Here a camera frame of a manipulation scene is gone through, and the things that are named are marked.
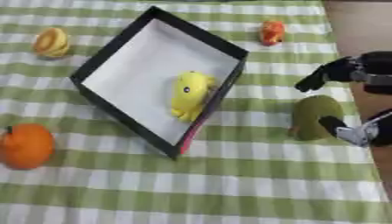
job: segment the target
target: stem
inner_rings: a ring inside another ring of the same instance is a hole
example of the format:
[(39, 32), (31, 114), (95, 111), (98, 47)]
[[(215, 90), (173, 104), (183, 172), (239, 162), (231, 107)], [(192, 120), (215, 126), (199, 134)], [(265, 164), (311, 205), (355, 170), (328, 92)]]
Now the stem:
[(12, 126), (7, 126), (7, 133), (12, 134)]

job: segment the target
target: checkered tablecloth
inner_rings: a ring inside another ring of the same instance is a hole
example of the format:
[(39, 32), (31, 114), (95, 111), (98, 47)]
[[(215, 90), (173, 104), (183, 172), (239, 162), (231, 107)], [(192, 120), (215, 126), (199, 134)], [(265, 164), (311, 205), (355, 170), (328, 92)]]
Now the checkered tablecloth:
[[(150, 5), (250, 51), (243, 76), (177, 162), (89, 104), (68, 77)], [(292, 86), (337, 58), (319, 1), (163, 3), (0, 2), (0, 126), (35, 122), (56, 136), (45, 166), (0, 165), (1, 224), (392, 223), (367, 149), (287, 136)], [(265, 19), (285, 22), (280, 45), (259, 44)], [(31, 51), (47, 26), (66, 29), (72, 52)], [(341, 102), (359, 124), (347, 86), (311, 93)]]

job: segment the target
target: wooden table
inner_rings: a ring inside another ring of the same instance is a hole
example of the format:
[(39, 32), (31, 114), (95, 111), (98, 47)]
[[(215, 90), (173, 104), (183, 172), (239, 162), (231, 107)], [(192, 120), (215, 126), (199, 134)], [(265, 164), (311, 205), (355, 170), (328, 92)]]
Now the wooden table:
[[(341, 56), (392, 51), (392, 3), (328, 1), (325, 8)], [(362, 120), (392, 108), (392, 95), (365, 93), (361, 84), (352, 84), (351, 89)], [(372, 152), (392, 200), (392, 146), (373, 148)]]

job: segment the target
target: red object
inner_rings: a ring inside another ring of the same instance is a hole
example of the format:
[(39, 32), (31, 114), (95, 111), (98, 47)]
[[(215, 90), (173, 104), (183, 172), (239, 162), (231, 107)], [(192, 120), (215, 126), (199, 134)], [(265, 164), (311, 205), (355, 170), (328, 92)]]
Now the red object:
[(265, 21), (260, 30), (260, 40), (265, 46), (273, 46), (284, 38), (284, 23), (281, 21)]
[(189, 146), (192, 143), (193, 137), (194, 135), (196, 135), (199, 127), (201, 126), (201, 124), (205, 121), (206, 119), (203, 119), (202, 121), (199, 121), (195, 126), (193, 126), (192, 130), (188, 133), (188, 135), (186, 136), (186, 139), (183, 143), (183, 145), (181, 146), (181, 154), (186, 153), (186, 151), (188, 150)]

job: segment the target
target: black box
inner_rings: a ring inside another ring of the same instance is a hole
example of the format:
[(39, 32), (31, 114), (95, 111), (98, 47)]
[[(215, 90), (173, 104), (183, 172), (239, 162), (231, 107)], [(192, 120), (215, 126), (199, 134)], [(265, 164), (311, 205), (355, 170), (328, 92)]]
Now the black box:
[[(247, 56), (152, 6), (70, 78), (93, 104), (175, 159), (241, 75)], [(170, 113), (172, 81), (192, 70), (214, 76), (218, 87), (196, 121), (180, 122)]]

